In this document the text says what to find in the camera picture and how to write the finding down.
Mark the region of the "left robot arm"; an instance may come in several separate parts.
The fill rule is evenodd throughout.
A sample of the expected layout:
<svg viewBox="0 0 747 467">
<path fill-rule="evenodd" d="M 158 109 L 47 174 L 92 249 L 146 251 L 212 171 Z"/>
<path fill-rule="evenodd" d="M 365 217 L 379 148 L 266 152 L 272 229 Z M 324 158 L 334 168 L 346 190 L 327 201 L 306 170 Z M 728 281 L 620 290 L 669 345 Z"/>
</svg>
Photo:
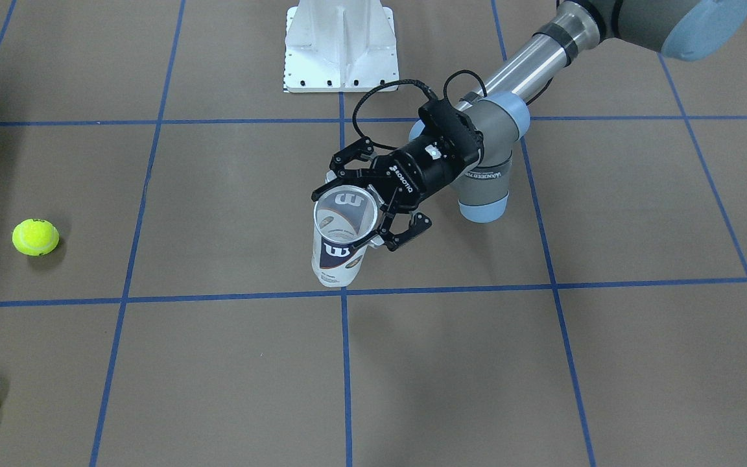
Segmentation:
<svg viewBox="0 0 747 467">
<path fill-rule="evenodd" d="M 419 206 L 447 186 L 471 222 L 496 221 L 509 198 L 513 146 L 530 129 L 530 104 L 582 51 L 620 39 L 679 61 L 720 49 L 747 17 L 747 1 L 563 1 L 555 16 L 477 89 L 453 103 L 418 80 L 379 82 L 362 98 L 400 85 L 426 102 L 400 147 L 359 133 L 330 160 L 332 180 L 315 189 L 314 243 L 344 259 L 364 247 L 394 251 L 432 221 Z"/>
</svg>

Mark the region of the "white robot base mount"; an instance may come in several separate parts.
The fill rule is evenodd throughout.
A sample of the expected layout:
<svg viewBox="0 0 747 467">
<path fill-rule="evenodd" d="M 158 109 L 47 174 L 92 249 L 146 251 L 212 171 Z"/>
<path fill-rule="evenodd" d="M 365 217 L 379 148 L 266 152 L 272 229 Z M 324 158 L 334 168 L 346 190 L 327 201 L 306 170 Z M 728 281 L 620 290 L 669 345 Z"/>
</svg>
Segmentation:
<svg viewBox="0 0 747 467">
<path fill-rule="evenodd" d="M 366 93 L 400 78 L 394 12 L 379 1 L 300 1 L 285 14 L 283 91 Z"/>
</svg>

